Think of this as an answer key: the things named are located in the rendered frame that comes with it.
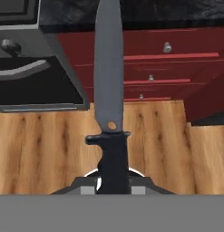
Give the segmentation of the small red drawer front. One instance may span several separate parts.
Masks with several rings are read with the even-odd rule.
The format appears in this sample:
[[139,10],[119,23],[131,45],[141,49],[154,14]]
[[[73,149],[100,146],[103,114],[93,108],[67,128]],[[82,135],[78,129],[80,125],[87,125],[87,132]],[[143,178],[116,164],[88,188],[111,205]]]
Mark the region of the small red drawer front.
[[[143,98],[172,98],[177,92],[179,92],[184,87],[190,87],[192,83],[180,82],[180,83],[160,83],[160,84],[134,84],[134,85],[124,85],[123,86],[123,99],[128,101],[129,99],[140,99],[140,95]],[[94,88],[87,87],[85,92],[90,100],[94,100]],[[109,90],[110,96],[116,96],[121,98],[120,90],[118,87],[111,88]]]

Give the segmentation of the grey oven knob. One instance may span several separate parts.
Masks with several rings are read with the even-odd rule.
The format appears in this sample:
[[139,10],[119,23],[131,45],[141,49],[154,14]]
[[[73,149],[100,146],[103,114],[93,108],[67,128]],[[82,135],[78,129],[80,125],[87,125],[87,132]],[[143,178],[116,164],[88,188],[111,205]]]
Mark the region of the grey oven knob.
[[19,43],[6,38],[0,38],[0,48],[12,57],[18,57],[22,52],[22,47]]

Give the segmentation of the medium red drawer front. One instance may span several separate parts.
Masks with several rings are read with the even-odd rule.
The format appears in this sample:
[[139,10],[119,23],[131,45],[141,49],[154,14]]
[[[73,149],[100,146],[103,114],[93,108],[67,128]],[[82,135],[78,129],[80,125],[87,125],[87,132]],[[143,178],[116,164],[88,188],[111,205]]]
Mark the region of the medium red drawer front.
[[205,82],[203,73],[219,60],[177,61],[165,63],[126,63],[124,65],[124,83],[139,84],[150,82]]

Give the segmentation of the grey and black oven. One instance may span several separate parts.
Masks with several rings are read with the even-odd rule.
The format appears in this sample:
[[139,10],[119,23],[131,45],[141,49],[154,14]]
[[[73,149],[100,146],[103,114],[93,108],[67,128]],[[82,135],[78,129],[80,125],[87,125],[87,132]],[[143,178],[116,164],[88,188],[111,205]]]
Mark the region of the grey and black oven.
[[[39,29],[40,8],[41,0],[0,0],[0,38],[21,45],[18,57],[56,56],[66,70],[73,70],[56,36],[44,35]],[[0,58],[3,57],[16,58],[0,48]]]

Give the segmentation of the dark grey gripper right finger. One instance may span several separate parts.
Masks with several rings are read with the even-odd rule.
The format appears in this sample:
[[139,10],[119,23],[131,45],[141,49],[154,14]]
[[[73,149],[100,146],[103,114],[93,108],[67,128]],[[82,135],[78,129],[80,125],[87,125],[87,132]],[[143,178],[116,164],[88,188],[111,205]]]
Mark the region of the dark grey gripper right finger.
[[150,178],[146,177],[131,177],[130,184],[132,195],[171,194],[171,191],[156,186]]

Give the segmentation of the large red drawer front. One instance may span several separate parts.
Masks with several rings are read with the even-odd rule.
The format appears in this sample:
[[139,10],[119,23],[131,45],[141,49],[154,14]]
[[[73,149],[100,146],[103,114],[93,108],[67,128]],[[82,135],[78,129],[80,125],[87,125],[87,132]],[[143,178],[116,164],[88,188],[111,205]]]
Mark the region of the large red drawer front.
[[[57,39],[73,65],[93,63],[94,32],[61,33]],[[172,47],[170,53],[163,51],[166,42]],[[123,49],[126,61],[186,56],[192,58],[199,53],[217,56],[224,50],[224,27],[124,31]]]

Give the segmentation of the white round plate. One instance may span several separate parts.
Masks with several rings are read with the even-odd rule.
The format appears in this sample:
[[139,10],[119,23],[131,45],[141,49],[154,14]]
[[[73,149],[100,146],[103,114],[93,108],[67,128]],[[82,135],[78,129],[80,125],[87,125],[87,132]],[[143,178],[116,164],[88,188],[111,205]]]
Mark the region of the white round plate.
[[[140,173],[138,170],[133,168],[129,168],[129,175],[131,177],[143,177],[142,173]],[[86,173],[84,176],[89,178],[96,177],[96,189],[99,189],[101,187],[102,179],[99,177],[98,169],[93,169],[88,173]]]

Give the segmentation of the grey butter knife black handle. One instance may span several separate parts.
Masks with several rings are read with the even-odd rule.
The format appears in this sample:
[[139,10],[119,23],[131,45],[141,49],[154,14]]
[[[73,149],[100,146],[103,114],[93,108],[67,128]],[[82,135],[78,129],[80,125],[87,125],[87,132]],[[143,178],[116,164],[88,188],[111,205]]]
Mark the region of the grey butter knife black handle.
[[101,128],[86,143],[102,149],[99,194],[129,194],[127,138],[123,125],[123,36],[120,0],[100,0],[95,20],[94,115]]

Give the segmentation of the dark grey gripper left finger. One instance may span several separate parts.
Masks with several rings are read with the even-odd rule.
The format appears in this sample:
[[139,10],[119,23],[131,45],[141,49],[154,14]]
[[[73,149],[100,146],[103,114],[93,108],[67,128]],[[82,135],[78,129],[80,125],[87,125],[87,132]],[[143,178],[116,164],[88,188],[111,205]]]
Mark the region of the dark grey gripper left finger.
[[55,191],[54,195],[94,195],[96,193],[96,184],[97,178],[95,177],[77,177],[70,186]]

